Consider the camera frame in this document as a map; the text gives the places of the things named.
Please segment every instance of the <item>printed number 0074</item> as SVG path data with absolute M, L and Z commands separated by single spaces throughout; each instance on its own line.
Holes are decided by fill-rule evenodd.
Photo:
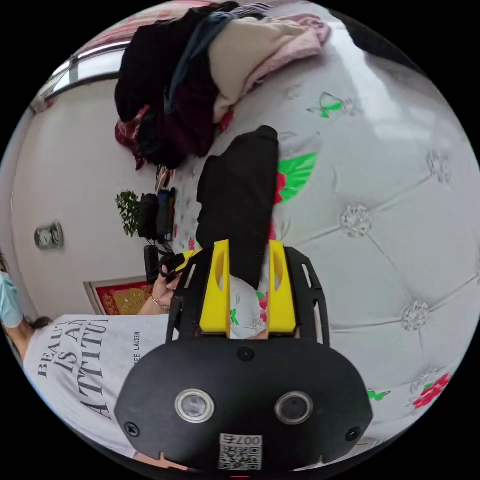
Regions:
M 260 445 L 258 436 L 239 436 L 235 442 L 237 445 Z

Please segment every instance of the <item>wall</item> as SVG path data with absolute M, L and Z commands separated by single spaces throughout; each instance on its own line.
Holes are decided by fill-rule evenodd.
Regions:
M 33 118 L 34 114 L 30 109 L 23 114 L 17 128 L 13 132 L 0 165 L 0 250 L 3 252 L 8 263 L 11 279 L 18 288 L 18 296 L 23 311 L 32 319 L 38 315 L 17 262 L 12 231 L 11 205 L 12 190 L 20 150 L 22 149 L 22 144 Z
M 12 226 L 18 264 L 41 315 L 93 314 L 84 282 L 145 275 L 138 237 L 123 231 L 116 194 L 155 188 L 156 169 L 135 171 L 115 140 L 115 81 L 62 94 L 36 116 L 26 135 L 13 186 Z M 35 229 L 63 227 L 64 249 L 41 251 Z

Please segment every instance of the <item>screw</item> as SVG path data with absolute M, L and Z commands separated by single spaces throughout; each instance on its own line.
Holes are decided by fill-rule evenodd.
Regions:
M 249 362 L 254 358 L 255 352 L 251 348 L 242 346 L 238 349 L 237 356 L 242 362 Z
M 140 429 L 131 421 L 128 421 L 124 428 L 127 434 L 131 437 L 138 437 L 140 435 Z
M 354 442 L 360 437 L 361 433 L 362 433 L 362 429 L 359 426 L 354 426 L 346 433 L 345 440 L 347 442 Z

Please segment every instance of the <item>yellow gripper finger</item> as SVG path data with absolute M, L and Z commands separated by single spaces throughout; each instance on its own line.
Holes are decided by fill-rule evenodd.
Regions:
M 292 334 L 297 322 L 287 257 L 281 241 L 270 240 L 270 278 L 266 334 Z
M 230 250 L 228 240 L 215 242 L 200 317 L 200 328 L 205 334 L 225 334 L 227 338 L 230 338 Z

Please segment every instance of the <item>white t-shirt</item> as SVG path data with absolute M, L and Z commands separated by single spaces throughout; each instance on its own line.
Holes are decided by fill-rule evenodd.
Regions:
M 34 332 L 23 369 L 66 424 L 133 458 L 114 408 L 133 366 L 165 343 L 167 326 L 168 315 L 64 315 Z

